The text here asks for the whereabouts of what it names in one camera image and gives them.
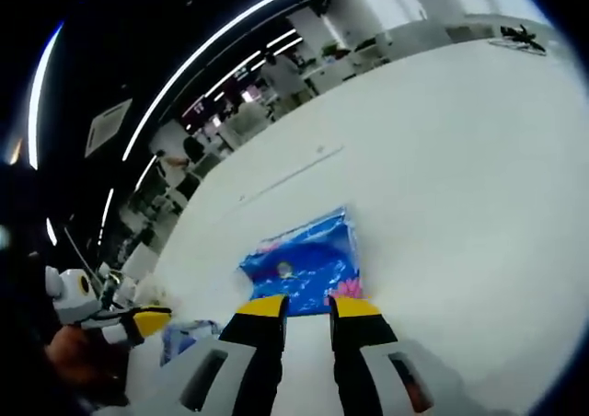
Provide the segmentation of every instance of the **black ceiling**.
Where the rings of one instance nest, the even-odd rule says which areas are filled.
[[[12,55],[10,61],[4,59],[10,78],[2,81],[4,95],[10,96],[2,106],[5,130],[6,121],[26,118],[27,93],[43,46],[64,23],[43,83],[39,175],[48,188],[44,201],[53,220],[63,222],[75,214],[89,234],[99,228],[109,189],[116,189],[116,204],[134,186],[149,159],[146,141],[160,120],[179,116],[256,46],[289,28],[284,17],[263,24],[266,20],[309,0],[266,6],[205,52],[156,110],[124,165],[124,148],[161,87],[201,43],[259,0],[7,1],[5,6],[17,17],[9,23]],[[324,0],[311,3],[321,6]],[[127,98],[133,104],[119,133],[84,159],[92,119]]]

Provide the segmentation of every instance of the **white table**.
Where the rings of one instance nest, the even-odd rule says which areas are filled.
[[[587,322],[588,145],[566,64],[486,41],[411,56],[313,99],[208,174],[156,275],[181,317],[226,322],[250,294],[236,266],[260,239],[349,203],[365,293],[399,337],[482,405],[524,412]],[[287,329],[274,414],[341,414],[328,317]]]

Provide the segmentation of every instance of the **white table surface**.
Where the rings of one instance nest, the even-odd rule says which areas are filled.
[[[398,336],[483,406],[525,412],[587,322],[588,145],[566,64],[486,41],[415,55],[311,100],[209,173],[156,276],[182,318],[227,322],[260,239],[348,203],[365,293]],[[327,316],[288,319],[283,365],[273,414],[342,414]]]

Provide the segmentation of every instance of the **ceiling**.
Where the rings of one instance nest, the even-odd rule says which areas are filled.
[[[10,24],[15,34],[14,43],[9,44],[12,57],[10,62],[4,59],[10,77],[3,89],[4,95],[10,96],[1,108],[4,132],[6,121],[19,121],[24,127],[40,54],[60,22],[64,23],[43,82],[39,118],[38,175],[46,188],[43,200],[54,223],[74,215],[80,240],[97,233],[110,188],[115,188],[113,205],[128,196],[150,158],[146,145],[157,125],[179,117],[239,62],[290,28],[283,16],[270,20],[272,17],[286,9],[292,12],[297,6],[310,4],[319,9],[326,4],[325,0],[278,0],[229,31],[180,77],[146,124],[129,159],[122,163],[137,124],[161,87],[204,41],[259,1],[20,3],[20,20]],[[27,14],[26,9],[33,6],[42,12]],[[84,159],[92,119],[127,98],[133,103],[119,133]]]

